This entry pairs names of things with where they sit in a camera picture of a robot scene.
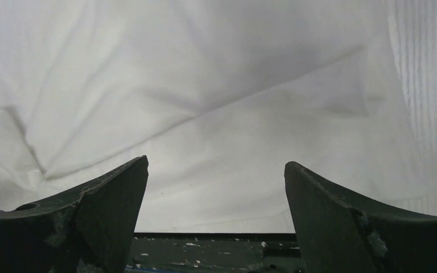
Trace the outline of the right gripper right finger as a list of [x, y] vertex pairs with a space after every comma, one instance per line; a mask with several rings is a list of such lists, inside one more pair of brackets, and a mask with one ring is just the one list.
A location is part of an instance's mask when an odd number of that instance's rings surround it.
[[284, 177], [306, 272], [437, 272], [437, 216], [376, 201], [297, 162]]

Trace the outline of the white t shirt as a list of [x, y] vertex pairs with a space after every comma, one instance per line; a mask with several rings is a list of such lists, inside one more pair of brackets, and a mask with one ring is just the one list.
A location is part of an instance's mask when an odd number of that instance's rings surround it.
[[136, 231], [291, 232], [290, 161], [437, 216], [437, 1], [0, 1], [0, 210], [142, 155]]

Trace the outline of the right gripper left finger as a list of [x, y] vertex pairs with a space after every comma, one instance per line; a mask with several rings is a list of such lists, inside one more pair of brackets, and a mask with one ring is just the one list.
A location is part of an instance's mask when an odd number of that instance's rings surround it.
[[0, 210], [0, 272], [123, 272], [148, 165], [141, 156], [53, 196]]

